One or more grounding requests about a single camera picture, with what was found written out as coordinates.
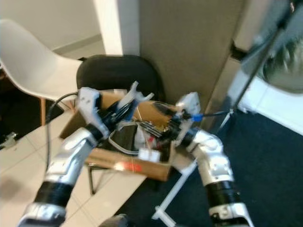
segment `cardboard box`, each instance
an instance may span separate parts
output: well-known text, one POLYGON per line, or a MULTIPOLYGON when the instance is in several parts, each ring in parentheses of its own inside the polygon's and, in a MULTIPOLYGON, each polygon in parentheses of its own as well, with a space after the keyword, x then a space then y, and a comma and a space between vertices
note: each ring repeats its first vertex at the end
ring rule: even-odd
MULTIPOLYGON (((115 101, 120 100, 123 96, 109 92, 101 92, 102 109, 107 109, 115 101)), ((166 125, 169 117, 160 113, 153 105, 153 101, 140 103, 138 111, 135 111, 134 118, 152 122, 155 125, 166 125)), ((60 134, 61 138, 66 138, 75 132, 78 128, 86 125, 80 112, 76 112, 72 119, 67 123, 60 134)), ((92 153, 86 160, 87 164, 93 164, 104 168, 112 168, 119 171, 130 171, 146 175, 149 178, 166 181, 169 175, 171 164, 175 156, 174 148, 170 147, 170 156, 168 162, 149 162, 136 157, 126 155, 122 152, 111 151, 101 148, 93 149, 92 153)))

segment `tiled floor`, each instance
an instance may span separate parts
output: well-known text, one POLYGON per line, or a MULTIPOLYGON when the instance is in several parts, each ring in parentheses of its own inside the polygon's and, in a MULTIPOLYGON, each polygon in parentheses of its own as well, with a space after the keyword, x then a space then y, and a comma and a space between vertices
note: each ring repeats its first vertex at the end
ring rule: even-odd
MULTIPOLYGON (((60 131, 71 117, 65 112, 51 122, 52 156, 58 151, 60 131)), ((0 226, 15 227, 27 204, 43 181, 45 128, 20 139, 16 146, 0 151, 0 226)), ((67 206, 64 227, 96 227, 112 216, 145 179, 142 175, 113 170, 95 171, 98 191, 89 193, 88 171, 83 168, 67 206)))

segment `open cardboard box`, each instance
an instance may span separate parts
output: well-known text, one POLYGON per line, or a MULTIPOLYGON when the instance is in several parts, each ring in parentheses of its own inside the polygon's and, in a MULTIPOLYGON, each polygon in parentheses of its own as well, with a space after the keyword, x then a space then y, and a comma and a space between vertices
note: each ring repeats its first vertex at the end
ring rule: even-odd
MULTIPOLYGON (((120 100, 123 96, 102 91, 101 109, 107 109, 115 101, 120 100)), ((169 117, 160 113, 153 105, 153 101, 140 103, 138 111, 135 111, 134 118, 143 121, 152 122, 154 125, 166 125, 169 117)), ((78 128, 86 125, 80 112, 76 112, 72 119, 67 123, 60 134, 60 137, 65 139, 75 132, 78 128)), ((120 171, 130 171, 146 175, 149 178, 166 181, 169 175, 172 161, 175 156, 175 149, 172 144, 170 146, 170 155, 168 162, 149 162, 138 159, 136 157, 126 155, 122 152, 95 148, 86 160, 87 164, 93 164, 104 168, 112 168, 120 171)))

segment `white plastic chair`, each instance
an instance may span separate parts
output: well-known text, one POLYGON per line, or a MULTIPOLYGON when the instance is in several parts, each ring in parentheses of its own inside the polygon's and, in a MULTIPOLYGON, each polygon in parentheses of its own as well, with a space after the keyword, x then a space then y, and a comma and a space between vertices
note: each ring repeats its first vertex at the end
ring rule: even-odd
POLYGON ((55 54, 8 19, 0 20, 0 63, 18 89, 40 98, 42 125, 45 99, 56 100, 77 91, 76 73, 81 61, 55 54))

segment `white chair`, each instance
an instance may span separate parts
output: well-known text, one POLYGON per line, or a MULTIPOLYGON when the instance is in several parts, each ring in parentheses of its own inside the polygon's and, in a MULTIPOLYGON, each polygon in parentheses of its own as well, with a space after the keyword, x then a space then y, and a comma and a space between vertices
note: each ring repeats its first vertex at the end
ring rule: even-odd
POLYGON ((40 98, 42 125, 45 99, 56 100, 77 91, 76 73, 81 61, 55 54, 8 19, 0 20, 0 63, 18 89, 40 98))

